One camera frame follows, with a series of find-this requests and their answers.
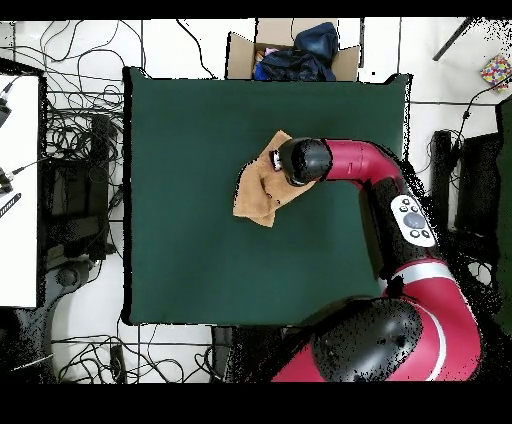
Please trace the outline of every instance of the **control panel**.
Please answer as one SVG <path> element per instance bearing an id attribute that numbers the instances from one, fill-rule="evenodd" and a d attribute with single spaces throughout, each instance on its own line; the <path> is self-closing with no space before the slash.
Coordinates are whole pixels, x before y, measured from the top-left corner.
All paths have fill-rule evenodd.
<path id="1" fill-rule="evenodd" d="M 406 195 L 395 197 L 391 211 L 405 240 L 415 246 L 435 246 L 434 233 L 414 198 Z"/>

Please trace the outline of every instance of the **white floor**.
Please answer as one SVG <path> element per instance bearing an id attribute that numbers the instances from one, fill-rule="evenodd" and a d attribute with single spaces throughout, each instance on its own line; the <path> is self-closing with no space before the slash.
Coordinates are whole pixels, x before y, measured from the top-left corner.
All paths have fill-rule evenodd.
<path id="1" fill-rule="evenodd" d="M 410 73 L 413 77 L 411 92 L 410 161 L 417 170 L 428 162 L 426 145 L 435 130 L 458 130 L 466 104 L 474 94 L 485 89 L 487 83 L 479 71 L 487 61 L 498 53 L 510 57 L 512 53 L 511 31 L 496 31 L 499 26 L 479 25 L 471 28 L 459 38 L 438 62 L 432 57 L 451 36 L 463 18 L 366 18 L 364 36 L 364 68 L 359 78 L 365 82 L 384 82 L 391 74 Z M 56 35 L 47 45 L 46 53 L 54 59 L 66 55 L 77 21 L 72 21 L 65 31 Z M 146 72 L 158 78 L 208 78 L 209 75 L 199 63 L 195 42 L 174 20 L 127 21 L 120 23 L 113 41 L 106 47 L 115 50 L 125 65 L 141 66 L 143 57 L 141 43 L 134 33 L 142 33 L 146 55 Z M 16 24 L 16 60 L 41 66 L 42 56 L 28 46 L 40 50 L 40 38 L 50 22 L 18 22 Z M 61 31 L 66 22 L 55 22 L 46 32 L 44 41 Z M 186 24 L 201 44 L 203 62 L 217 77 L 224 77 L 226 39 L 229 31 L 235 31 L 249 39 L 254 37 L 254 19 L 232 20 L 187 20 Z M 117 21 L 85 21 L 78 25 L 69 56 L 79 55 L 95 46 L 105 44 L 114 34 Z M 358 43 L 359 19 L 340 19 L 340 43 L 349 47 Z M 0 57 L 7 57 L 2 50 Z M 78 59 L 63 62 L 49 61 L 48 66 L 58 72 L 77 73 Z M 105 85 L 112 84 L 122 91 L 119 57 L 110 52 L 96 52 L 80 60 L 83 91 L 101 92 Z M 76 91 L 79 81 L 76 76 L 51 74 L 55 81 L 48 80 L 49 90 Z M 464 128 L 464 136 L 474 136 L 496 131 L 496 120 L 492 105 L 510 95 L 487 92 L 477 99 L 471 110 L 471 117 Z M 63 94 L 55 94 L 57 107 L 69 107 Z M 428 189 L 428 172 L 420 175 Z M 122 179 L 118 167 L 114 182 Z M 123 218 L 122 205 L 114 212 L 112 219 Z M 122 252 L 123 231 L 121 223 L 112 223 L 114 242 Z M 115 335 L 116 322 L 123 302 L 123 266 L 118 255 L 109 256 L 103 264 L 100 277 L 78 292 L 65 297 L 59 304 L 53 322 L 54 340 L 82 337 L 88 342 L 92 335 Z M 141 353 L 147 354 L 155 326 L 140 327 Z M 137 350 L 139 334 L 137 327 L 120 326 L 120 336 Z M 96 337 L 101 342 L 105 337 Z M 154 361 L 173 358 L 184 368 L 185 375 L 196 369 L 194 354 L 204 353 L 210 343 L 210 328 L 207 326 L 158 326 L 151 346 Z M 187 343 L 204 345 L 185 345 Z M 55 367 L 60 369 L 71 357 L 84 347 L 83 343 L 58 343 L 54 345 Z M 125 351 L 127 368 L 137 366 L 136 355 Z M 180 377 L 176 366 L 166 363 L 160 366 L 169 380 Z M 68 376 L 84 377 L 80 367 L 70 369 Z M 205 382 L 209 376 L 200 371 L 189 381 Z M 155 371 L 141 378 L 141 382 L 162 382 Z"/>

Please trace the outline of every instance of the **colorful box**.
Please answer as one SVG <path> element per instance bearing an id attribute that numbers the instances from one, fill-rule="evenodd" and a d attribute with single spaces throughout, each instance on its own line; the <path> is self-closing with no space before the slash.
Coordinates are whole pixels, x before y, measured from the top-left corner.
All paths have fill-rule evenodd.
<path id="1" fill-rule="evenodd" d="M 501 54 L 493 57 L 487 66 L 481 71 L 482 77 L 493 87 L 500 81 L 503 81 L 509 75 L 512 75 L 512 65 Z M 494 90 L 501 92 L 508 88 L 508 81 L 494 87 Z"/>

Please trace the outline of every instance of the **cloth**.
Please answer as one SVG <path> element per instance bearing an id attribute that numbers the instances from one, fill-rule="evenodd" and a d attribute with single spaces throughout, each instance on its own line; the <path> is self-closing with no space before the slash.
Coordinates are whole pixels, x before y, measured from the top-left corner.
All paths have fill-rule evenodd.
<path id="1" fill-rule="evenodd" d="M 274 53 L 274 52 L 278 52 L 279 49 L 270 49 L 270 48 L 266 48 L 265 49 L 265 56 L 268 56 L 270 53 Z"/>
<path id="2" fill-rule="evenodd" d="M 254 79 L 256 81 L 268 81 L 268 75 L 265 73 L 265 71 L 261 67 L 261 62 L 258 62 L 254 66 Z"/>
<path id="3" fill-rule="evenodd" d="M 503 81 L 512 74 L 512 65 L 510 65 L 509 61 L 503 55 L 498 54 L 490 60 L 484 69 L 482 69 L 481 74 L 482 78 L 494 87 L 500 81 Z M 507 88 L 508 82 L 494 87 L 494 90 L 502 92 Z"/>
<path id="4" fill-rule="evenodd" d="M 338 33 L 331 22 L 297 34 L 293 48 L 268 54 L 260 62 L 270 80 L 336 81 L 330 67 L 338 51 Z"/>
<path id="5" fill-rule="evenodd" d="M 290 138 L 285 132 L 278 131 L 258 159 L 242 169 L 235 192 L 234 216 L 272 227 L 277 209 L 313 187 L 314 181 L 303 187 L 293 187 L 283 172 L 275 172 L 272 167 L 269 153 Z"/>

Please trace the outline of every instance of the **brown towel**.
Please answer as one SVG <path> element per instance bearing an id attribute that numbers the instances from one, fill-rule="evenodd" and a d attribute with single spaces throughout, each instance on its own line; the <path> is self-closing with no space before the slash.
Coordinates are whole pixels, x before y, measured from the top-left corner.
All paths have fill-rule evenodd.
<path id="1" fill-rule="evenodd" d="M 270 151 L 276 150 L 291 137 L 278 131 L 258 159 L 242 169 L 235 192 L 233 215 L 252 219 L 265 227 L 274 225 L 275 211 L 313 187 L 314 181 L 303 187 L 293 187 L 283 172 L 275 172 Z"/>

